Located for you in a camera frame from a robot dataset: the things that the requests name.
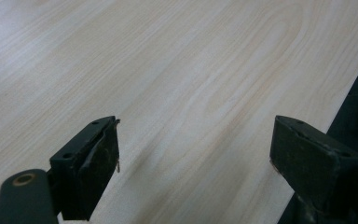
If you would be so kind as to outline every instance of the wooden table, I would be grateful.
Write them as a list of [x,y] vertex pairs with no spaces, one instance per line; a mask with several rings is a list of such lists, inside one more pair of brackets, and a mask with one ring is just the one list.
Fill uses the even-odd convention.
[[275,115],[326,131],[358,74],[358,0],[0,1],[0,184],[116,115],[91,223],[276,223]]

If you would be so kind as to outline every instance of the tabletop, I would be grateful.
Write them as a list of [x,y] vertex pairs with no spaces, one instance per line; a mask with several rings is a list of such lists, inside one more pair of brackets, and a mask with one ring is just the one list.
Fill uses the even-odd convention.
[[326,131],[358,74],[358,0],[0,1],[0,185],[115,115],[91,223],[276,223],[276,115]]

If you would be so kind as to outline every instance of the black object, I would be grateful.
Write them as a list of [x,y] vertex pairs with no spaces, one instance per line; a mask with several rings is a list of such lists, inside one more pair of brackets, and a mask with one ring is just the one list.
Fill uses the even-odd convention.
[[271,162],[295,190],[279,224],[358,224],[358,78],[327,134],[301,122],[275,121]]
[[51,169],[8,178],[0,190],[0,223],[57,223],[90,220],[116,167],[117,125],[107,117],[87,125],[50,158]]

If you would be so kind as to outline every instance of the wood grain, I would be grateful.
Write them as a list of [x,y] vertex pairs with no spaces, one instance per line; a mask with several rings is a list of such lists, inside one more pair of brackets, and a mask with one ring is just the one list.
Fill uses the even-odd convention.
[[0,184],[116,115],[91,223],[276,223],[275,115],[326,131],[358,74],[358,0],[0,1]]

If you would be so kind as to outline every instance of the light wood surface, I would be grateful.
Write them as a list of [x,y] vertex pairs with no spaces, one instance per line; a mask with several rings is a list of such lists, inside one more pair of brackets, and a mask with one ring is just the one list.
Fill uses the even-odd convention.
[[0,184],[116,115],[91,223],[276,223],[277,114],[326,131],[358,74],[358,0],[0,1]]

